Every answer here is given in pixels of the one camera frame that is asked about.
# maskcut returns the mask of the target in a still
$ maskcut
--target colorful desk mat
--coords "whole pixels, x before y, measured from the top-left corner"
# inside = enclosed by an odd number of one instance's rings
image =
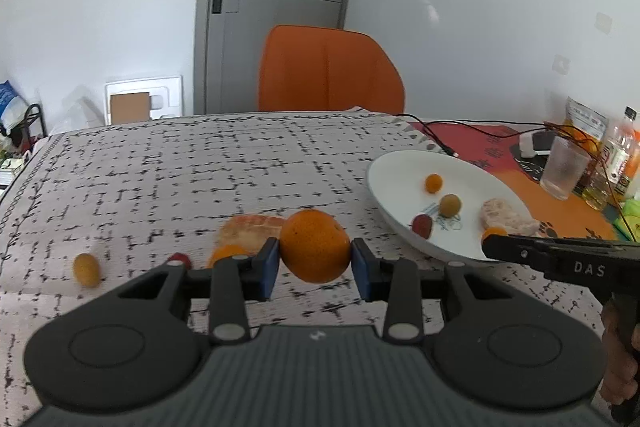
[[[414,124],[418,130],[420,124]],[[485,125],[478,128],[498,135],[515,131],[506,126]],[[458,153],[460,159],[490,172],[503,181],[540,220],[540,234],[546,237],[591,237],[619,239],[607,217],[593,210],[580,196],[571,194],[566,201],[549,195],[538,181],[543,168],[519,156],[518,137],[496,138],[458,124],[432,124],[430,129],[443,143]]]

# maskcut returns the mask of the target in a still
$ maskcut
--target black cable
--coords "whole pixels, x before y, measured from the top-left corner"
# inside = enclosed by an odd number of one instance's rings
[[[559,132],[560,134],[564,135],[562,137],[564,137],[565,139],[569,139],[572,142],[574,142],[575,144],[582,144],[585,142],[592,142],[596,147],[597,147],[597,143],[595,142],[595,140],[593,138],[591,138],[591,136],[589,136],[587,133],[585,133],[585,131],[583,131],[582,129],[578,129],[575,125],[560,125],[560,124],[555,124],[555,123],[540,123],[540,122],[514,122],[514,121],[508,121],[508,120],[433,120],[430,121],[428,124],[424,123],[420,118],[418,118],[417,116],[415,116],[414,114],[410,114],[410,113],[400,113],[396,116],[407,116],[409,118],[413,118],[414,120],[418,121],[418,123],[421,124],[421,126],[423,127],[425,134],[427,134],[428,136],[431,136],[434,140],[434,142],[436,142],[440,148],[447,153],[449,156],[458,156],[458,154],[449,146],[447,146],[444,142],[442,142],[442,140],[440,140],[439,138],[436,137],[435,133],[433,132],[432,129],[429,128],[429,125],[432,124],[436,124],[436,123],[453,123],[453,124],[457,124],[457,125],[462,125],[464,127],[469,127],[470,129],[473,129],[474,131],[478,131],[481,134],[487,135],[487,136],[491,136],[493,138],[513,138],[514,136],[520,136],[521,134],[526,134],[528,132],[536,132],[536,131],[543,131],[543,130],[554,130],[556,132]],[[467,122],[471,122],[471,123],[505,123],[505,124],[511,124],[511,125],[542,125],[542,127],[538,127],[535,129],[528,129],[526,131],[518,131],[515,132],[513,134],[505,134],[505,135],[499,135],[499,134],[493,134],[490,132],[487,132],[483,129],[480,129],[478,127],[475,127]],[[565,129],[575,129],[580,131],[580,133],[582,133],[582,135],[584,136],[583,139],[576,139],[573,136],[571,136],[569,134],[569,132]],[[605,178],[607,180],[607,187],[609,188],[609,194],[611,196],[611,200],[615,203],[616,206],[616,210],[618,211],[618,215],[622,218],[622,221],[625,223],[626,229],[629,231],[629,233],[631,234],[631,239],[636,240],[636,234],[634,234],[633,230],[631,229],[631,227],[629,226],[629,223],[626,220],[626,217],[624,216],[624,214],[622,213],[622,208],[620,207],[620,204],[618,203],[618,200],[616,199],[616,195],[613,192],[613,187],[611,186],[611,183],[609,182],[609,177],[606,175],[607,169],[606,166],[604,165],[604,161],[602,160],[602,158],[600,157],[600,155],[593,155],[592,153],[590,153],[589,151],[583,149],[592,159],[596,160],[596,162],[600,162],[600,165],[603,167],[604,172],[605,172]]]

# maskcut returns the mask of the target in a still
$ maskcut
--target brown cardboard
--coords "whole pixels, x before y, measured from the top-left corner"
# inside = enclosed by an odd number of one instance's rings
[[[148,92],[111,95],[111,123],[134,123],[149,120]]]

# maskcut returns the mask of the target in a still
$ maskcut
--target transparent plastic cup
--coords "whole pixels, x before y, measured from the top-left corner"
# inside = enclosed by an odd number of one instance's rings
[[[540,186],[556,199],[566,200],[590,160],[591,157],[585,150],[567,139],[556,136],[540,179]]]

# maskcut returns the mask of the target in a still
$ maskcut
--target table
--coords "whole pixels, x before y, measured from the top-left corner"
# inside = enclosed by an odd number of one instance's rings
[[[383,222],[364,182],[372,159],[392,150],[438,148],[405,121],[365,110],[238,114],[107,126],[51,137],[0,202],[0,423],[14,427],[38,401],[22,368],[31,333],[49,319],[119,286],[166,258],[208,259],[230,216],[288,216],[313,206],[381,255],[439,268]],[[71,263],[93,253],[97,289],[82,289]],[[488,269],[601,333],[600,305],[586,289],[546,281],[527,267]],[[206,301],[190,325],[206,327]],[[304,283],[281,266],[273,298],[249,303],[250,325],[382,325],[385,303],[364,303],[351,271],[326,285]],[[423,301],[428,333],[439,305]]]

